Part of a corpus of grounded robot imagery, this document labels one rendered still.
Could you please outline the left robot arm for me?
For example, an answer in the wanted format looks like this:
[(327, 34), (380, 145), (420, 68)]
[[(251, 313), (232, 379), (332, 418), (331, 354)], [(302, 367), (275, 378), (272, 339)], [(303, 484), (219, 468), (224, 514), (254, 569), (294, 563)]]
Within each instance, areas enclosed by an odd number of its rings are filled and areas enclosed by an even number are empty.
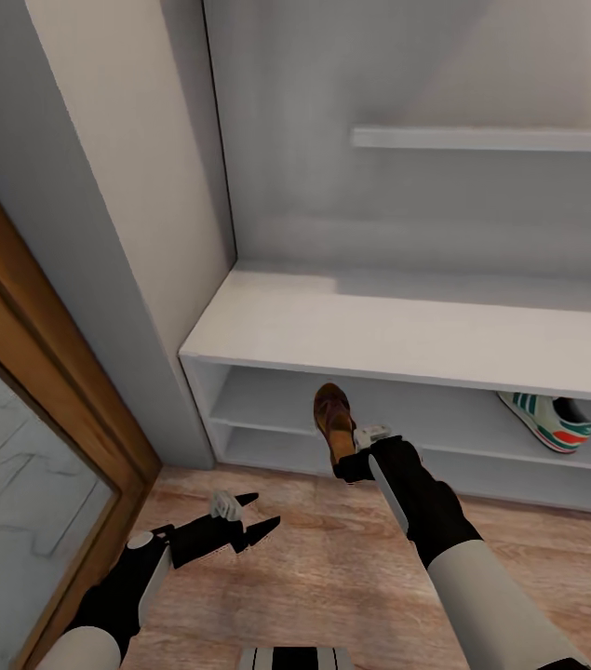
[(257, 498), (257, 492), (235, 496), (214, 489), (208, 515), (128, 538), (110, 574), (82, 596), (73, 621), (35, 670), (119, 670), (172, 566), (229, 543), (238, 554), (280, 524), (276, 516), (243, 531), (243, 507)]

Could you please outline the sandal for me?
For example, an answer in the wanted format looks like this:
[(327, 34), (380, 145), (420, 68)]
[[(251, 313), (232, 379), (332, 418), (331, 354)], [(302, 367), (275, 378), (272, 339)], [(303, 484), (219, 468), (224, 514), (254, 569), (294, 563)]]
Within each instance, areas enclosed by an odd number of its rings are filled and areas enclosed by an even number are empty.
[(317, 391), (314, 417), (316, 427), (328, 441), (331, 466), (338, 464), (341, 457), (356, 454), (356, 422), (350, 416), (346, 394), (335, 383), (324, 384)]

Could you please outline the gym shoe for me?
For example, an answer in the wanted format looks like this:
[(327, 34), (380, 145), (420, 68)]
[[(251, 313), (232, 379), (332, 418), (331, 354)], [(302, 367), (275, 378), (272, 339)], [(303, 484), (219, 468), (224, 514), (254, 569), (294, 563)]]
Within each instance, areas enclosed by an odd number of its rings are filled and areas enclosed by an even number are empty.
[(558, 453), (574, 453), (591, 436), (591, 420), (573, 397), (497, 392), (536, 438)]

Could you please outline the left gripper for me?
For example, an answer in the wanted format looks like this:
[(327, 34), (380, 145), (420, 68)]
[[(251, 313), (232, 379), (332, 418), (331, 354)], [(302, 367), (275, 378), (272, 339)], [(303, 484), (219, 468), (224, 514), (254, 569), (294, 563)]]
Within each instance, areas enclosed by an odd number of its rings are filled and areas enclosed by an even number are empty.
[[(257, 500), (259, 494), (253, 492), (250, 494), (242, 494), (236, 496), (240, 505), (248, 505), (248, 503)], [(221, 515), (213, 518), (211, 514), (201, 516), (197, 520), (193, 520), (193, 527), (195, 536), (198, 540), (198, 557), (205, 556), (226, 544), (231, 544), (235, 552), (243, 552), (248, 546), (258, 543), (262, 537), (265, 537), (272, 529), (275, 529), (280, 524), (280, 516), (264, 520), (259, 524), (248, 526), (247, 531), (243, 531), (242, 520), (228, 521)]]

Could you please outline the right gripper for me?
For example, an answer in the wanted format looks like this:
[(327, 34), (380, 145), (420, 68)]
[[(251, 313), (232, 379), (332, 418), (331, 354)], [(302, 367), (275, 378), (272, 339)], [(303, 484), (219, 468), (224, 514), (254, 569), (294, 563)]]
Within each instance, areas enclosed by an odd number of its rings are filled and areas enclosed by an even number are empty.
[(363, 449), (356, 454), (348, 455), (348, 457), (341, 457), (338, 464), (333, 466), (334, 475), (345, 479), (346, 483), (355, 483), (357, 481), (372, 481), (375, 482), (373, 474), (370, 476), (366, 467), (364, 467), (364, 460), (368, 450)]

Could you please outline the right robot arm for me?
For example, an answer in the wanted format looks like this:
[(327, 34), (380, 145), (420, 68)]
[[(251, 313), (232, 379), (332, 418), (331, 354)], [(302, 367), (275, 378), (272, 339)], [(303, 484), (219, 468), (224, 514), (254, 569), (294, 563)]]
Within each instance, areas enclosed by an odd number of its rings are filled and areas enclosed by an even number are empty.
[(354, 431), (356, 454), (334, 475), (379, 485), (436, 588), (471, 670), (591, 670), (464, 517), (449, 484), (384, 423)]

